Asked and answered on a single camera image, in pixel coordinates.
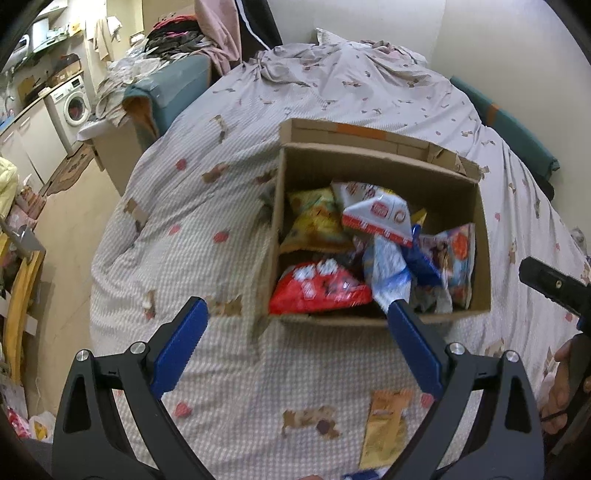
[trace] pink cloth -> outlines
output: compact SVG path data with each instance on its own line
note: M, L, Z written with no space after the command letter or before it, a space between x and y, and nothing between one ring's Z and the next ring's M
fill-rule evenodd
M220 75L230 71L230 62L241 58L240 27L234 0L195 0L195 14L204 35L218 47L201 48L199 54L212 59Z

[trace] towel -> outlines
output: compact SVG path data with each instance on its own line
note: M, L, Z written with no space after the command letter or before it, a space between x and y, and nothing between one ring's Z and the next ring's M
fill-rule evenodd
M109 31L109 23L106 18L99 18L96 21L93 43L95 51L99 53L101 60L113 61L113 42L111 40L111 32Z
M218 44L195 54L205 54L220 75L230 71L230 62L241 58L240 27L234 0L195 0L195 14L204 35Z

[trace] logo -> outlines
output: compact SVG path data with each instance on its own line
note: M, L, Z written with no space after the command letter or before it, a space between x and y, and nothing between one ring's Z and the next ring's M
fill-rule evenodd
M394 221L396 223L402 223L405 218L406 218L406 213L404 212L404 210L399 210L394 214Z
M382 202L374 202L371 206L371 213L376 217L386 218L388 216L388 205Z

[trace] green cushion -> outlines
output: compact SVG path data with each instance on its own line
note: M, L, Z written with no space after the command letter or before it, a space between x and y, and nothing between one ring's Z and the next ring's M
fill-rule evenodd
M482 123L494 128L530 171L548 180L552 172L560 168L558 159L514 116L498 108L497 105L491 107L494 105L492 100L458 77L454 76L450 81L454 87L468 96Z

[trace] plastic bag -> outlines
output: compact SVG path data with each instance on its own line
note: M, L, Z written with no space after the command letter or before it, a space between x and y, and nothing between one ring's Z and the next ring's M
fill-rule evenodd
M363 254L363 271L374 300L385 313L394 300L409 301L412 278L400 245L374 235Z
M441 271L453 304L467 309L472 299L472 271L476 251L474 223L438 233L420 235L423 253Z
M53 443L53 432L56 429L56 418L52 413L44 411L29 419L29 430L34 439L45 443Z
M402 256L409 270L417 279L417 285L424 287L441 287L441 271L433 264L432 260L422 252L418 237L421 234L421 225L413 226L412 247L401 247Z
M333 182L332 188L343 210L343 226L412 246L410 212L402 197L391 190L357 181Z
M329 258L288 268L271 297L269 313L321 312L371 301L371 289Z
M288 194L297 215L279 251L296 250L342 253L353 250L353 242L343 232L335 197L330 188Z

